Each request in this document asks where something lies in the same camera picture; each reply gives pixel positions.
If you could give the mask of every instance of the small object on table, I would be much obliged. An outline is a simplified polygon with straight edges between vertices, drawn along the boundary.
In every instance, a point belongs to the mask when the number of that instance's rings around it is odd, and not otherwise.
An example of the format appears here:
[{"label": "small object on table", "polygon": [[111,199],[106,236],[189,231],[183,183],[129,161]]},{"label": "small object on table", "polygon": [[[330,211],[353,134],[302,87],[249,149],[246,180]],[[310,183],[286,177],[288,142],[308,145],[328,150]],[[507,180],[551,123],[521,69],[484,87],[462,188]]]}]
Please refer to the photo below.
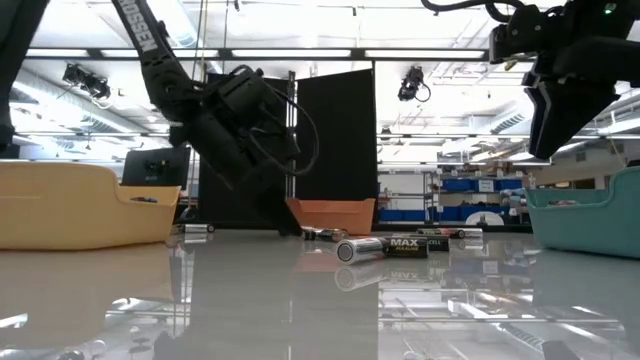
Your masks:
[{"label": "small object on table", "polygon": [[482,229],[471,228],[438,228],[418,229],[418,234],[423,235],[448,235],[452,239],[464,239],[465,237],[482,237]]},{"label": "small object on table", "polygon": [[342,229],[316,229],[310,226],[303,226],[302,237],[307,241],[321,240],[339,242],[349,237],[349,234]]},{"label": "small object on table", "polygon": [[336,246],[336,255],[347,265],[382,259],[388,242],[381,238],[342,240]]}]

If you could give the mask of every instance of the cable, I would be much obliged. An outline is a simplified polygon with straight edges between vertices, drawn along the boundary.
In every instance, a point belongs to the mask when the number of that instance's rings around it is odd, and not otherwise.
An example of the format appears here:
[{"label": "cable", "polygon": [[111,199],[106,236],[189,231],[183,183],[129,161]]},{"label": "cable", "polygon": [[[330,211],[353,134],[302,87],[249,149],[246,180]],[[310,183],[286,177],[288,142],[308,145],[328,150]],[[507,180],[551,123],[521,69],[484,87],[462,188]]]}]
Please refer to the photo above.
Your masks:
[{"label": "cable", "polygon": [[467,0],[467,1],[461,1],[459,3],[449,4],[449,5],[437,5],[432,3],[429,0],[421,0],[421,1],[424,7],[436,13],[462,10],[462,9],[467,9],[467,8],[478,6],[478,5],[487,5],[487,4],[507,4],[515,8],[520,8],[524,6],[524,3],[522,3],[520,0]]},{"label": "cable", "polygon": [[422,83],[422,86],[424,86],[425,89],[427,89],[427,91],[429,91],[429,96],[427,96],[427,98],[424,99],[424,100],[420,100],[420,99],[418,99],[418,95],[416,94],[416,97],[414,99],[420,101],[421,103],[426,103],[427,101],[431,100],[431,88],[429,87],[429,85],[427,85],[425,83]]},{"label": "cable", "polygon": [[459,3],[449,4],[449,5],[437,5],[432,3],[430,0],[421,0],[421,1],[422,1],[422,5],[425,8],[435,12],[436,15],[438,15],[438,13],[440,12],[455,11],[455,10],[467,9],[467,8],[478,6],[478,5],[484,5],[485,9],[489,13],[489,16],[491,16],[492,19],[501,23],[508,23],[509,20],[511,20],[511,15],[505,15],[501,13],[495,4],[511,5],[516,9],[524,6],[524,4],[520,0],[467,0],[467,1],[462,1]]},{"label": "cable", "polygon": [[311,115],[309,115],[309,113],[307,113],[307,111],[303,107],[301,107],[300,105],[298,105],[295,102],[291,101],[291,99],[289,99],[289,97],[285,93],[283,93],[282,91],[280,91],[278,89],[273,88],[271,85],[267,84],[266,82],[265,82],[265,84],[271,89],[271,91],[273,91],[275,94],[280,96],[288,104],[290,104],[291,106],[296,108],[296,110],[300,111],[307,118],[307,120],[309,121],[309,125],[311,125],[311,129],[313,130],[313,135],[314,135],[314,138],[315,138],[314,139],[315,140],[314,141],[314,147],[313,147],[313,155],[311,156],[311,160],[309,160],[309,164],[307,164],[307,166],[304,169],[302,169],[300,171],[293,171],[291,169],[288,169],[286,166],[282,165],[280,163],[280,161],[278,161],[275,157],[273,157],[273,155],[269,154],[269,152],[266,151],[262,147],[262,145],[260,145],[260,143],[258,143],[256,138],[253,136],[253,132],[258,131],[258,130],[262,130],[262,129],[257,129],[257,128],[251,129],[249,131],[249,138],[251,139],[253,144],[256,146],[258,151],[260,151],[260,153],[262,153],[262,155],[264,155],[267,159],[270,159],[270,160],[274,161],[276,163],[276,165],[278,166],[278,168],[280,170],[284,171],[286,174],[291,175],[291,176],[306,175],[311,171],[311,169],[313,169],[313,167],[315,166],[316,162],[318,161],[318,157],[320,156],[320,135],[318,134],[318,128],[316,127],[316,123],[311,118]]},{"label": "cable", "polygon": [[487,13],[489,13],[489,16],[497,22],[508,23],[509,20],[511,20],[511,15],[501,13],[494,3],[485,4],[484,8],[487,10]]},{"label": "cable", "polygon": [[66,95],[69,91],[71,91],[71,89],[73,89],[74,86],[75,85],[69,85],[69,87],[66,88],[62,93],[60,93],[60,95],[58,95],[55,100],[60,100],[60,98]]}]

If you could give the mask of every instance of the aa battery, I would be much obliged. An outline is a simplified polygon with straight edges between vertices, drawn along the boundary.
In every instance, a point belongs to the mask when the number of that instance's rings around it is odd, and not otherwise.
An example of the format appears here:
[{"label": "aa battery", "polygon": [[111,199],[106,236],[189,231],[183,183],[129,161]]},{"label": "aa battery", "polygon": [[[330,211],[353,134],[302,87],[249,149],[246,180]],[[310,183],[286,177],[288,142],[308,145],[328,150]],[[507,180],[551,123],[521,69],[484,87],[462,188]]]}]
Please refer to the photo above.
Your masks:
[{"label": "aa battery", "polygon": [[426,237],[392,235],[387,240],[386,255],[389,257],[422,258],[429,257],[429,243]]},{"label": "aa battery", "polygon": [[418,234],[422,235],[446,235],[452,239],[464,239],[466,237],[482,237],[482,229],[462,229],[462,228],[439,228],[439,229],[418,229]]},{"label": "aa battery", "polygon": [[387,241],[381,238],[342,240],[336,246],[340,261],[347,265],[381,259],[385,256]]},{"label": "aa battery", "polygon": [[393,234],[394,238],[423,239],[426,241],[428,251],[449,252],[448,235],[423,235],[423,234]]},{"label": "aa battery", "polygon": [[385,269],[383,261],[372,261],[353,266],[341,266],[333,277],[338,289],[349,292],[384,280]]},{"label": "aa battery", "polygon": [[306,241],[321,240],[339,242],[349,237],[349,234],[342,229],[317,229],[303,226],[302,237]]}]

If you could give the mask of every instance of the robotic arm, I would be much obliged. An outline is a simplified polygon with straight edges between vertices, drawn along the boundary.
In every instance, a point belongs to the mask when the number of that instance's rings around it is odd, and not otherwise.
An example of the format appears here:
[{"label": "robotic arm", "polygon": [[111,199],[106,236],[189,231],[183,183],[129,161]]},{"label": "robotic arm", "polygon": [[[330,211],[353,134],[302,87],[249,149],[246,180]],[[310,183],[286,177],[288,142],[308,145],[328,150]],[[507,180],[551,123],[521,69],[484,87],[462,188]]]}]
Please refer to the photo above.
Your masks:
[{"label": "robotic arm", "polygon": [[[0,16],[0,96],[5,97],[0,99],[0,145],[9,144],[13,136],[8,94],[47,2],[0,2],[0,14],[9,19],[3,22]],[[284,201],[283,184],[274,182],[280,172],[291,172],[282,164],[300,152],[293,134],[277,120],[286,95],[270,88],[260,69],[246,66],[219,83],[191,80],[169,46],[164,23],[155,19],[145,0],[112,2],[138,52],[151,103],[182,125],[171,128],[171,144],[190,143],[227,186],[280,233],[300,235]]]},{"label": "robotic arm", "polygon": [[[514,7],[513,15],[502,14],[496,3]],[[485,5],[504,23],[491,32],[493,64],[537,56],[522,79],[535,107],[529,152],[537,158],[548,159],[617,100],[617,81],[640,87],[640,43],[625,40],[640,18],[638,0],[569,0],[545,12],[519,0],[422,4],[436,13]]]}]

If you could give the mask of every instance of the tan plastic bin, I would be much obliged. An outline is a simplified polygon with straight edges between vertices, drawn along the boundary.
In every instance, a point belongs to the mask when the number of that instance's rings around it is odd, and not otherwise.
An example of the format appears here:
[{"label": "tan plastic bin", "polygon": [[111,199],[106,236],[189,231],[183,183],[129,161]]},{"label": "tan plastic bin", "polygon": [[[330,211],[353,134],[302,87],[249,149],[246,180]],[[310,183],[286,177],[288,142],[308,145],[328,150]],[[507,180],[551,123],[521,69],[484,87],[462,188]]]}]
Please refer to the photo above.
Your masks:
[{"label": "tan plastic bin", "polygon": [[165,241],[179,192],[119,186],[101,166],[2,163],[0,249],[86,250]]}]

